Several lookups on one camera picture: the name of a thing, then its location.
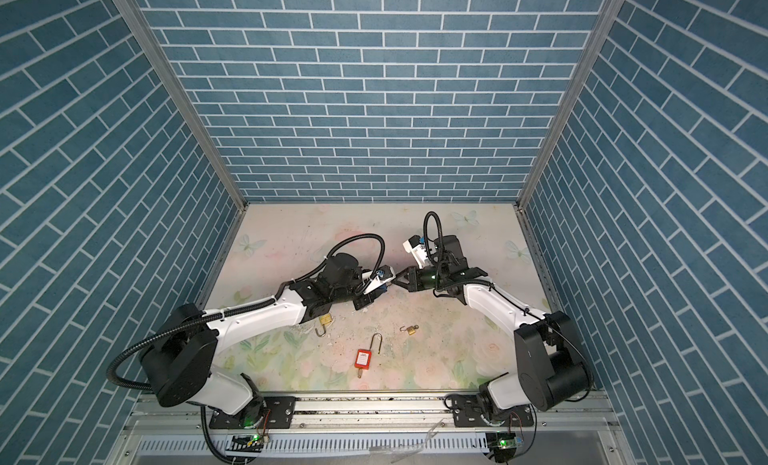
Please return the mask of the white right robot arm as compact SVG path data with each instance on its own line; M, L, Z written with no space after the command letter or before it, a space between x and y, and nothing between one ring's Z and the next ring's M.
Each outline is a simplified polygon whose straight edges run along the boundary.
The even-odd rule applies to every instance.
M468 265L454 235L434 241L414 235L403 248L416 261L398 274L406 279L404 288L455 298L514 341L515 369L479 386L477 400L487 418L498 420L523 405L546 411L589 392L592 376L566 314L536 309L499 288L487 272Z

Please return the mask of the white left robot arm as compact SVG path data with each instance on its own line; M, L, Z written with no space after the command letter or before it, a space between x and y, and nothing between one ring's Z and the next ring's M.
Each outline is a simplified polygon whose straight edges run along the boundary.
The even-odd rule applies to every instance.
M332 305L365 307L394 280L390 266L366 271L347 253L328 258L314 278L289 283L279 297L226 311L175 310L161 330L171 334L149 345L140 363L163 407L182 403L209 406L230 416L256 416L262 399L253 379L214 364L228 349L257 335L319 318Z

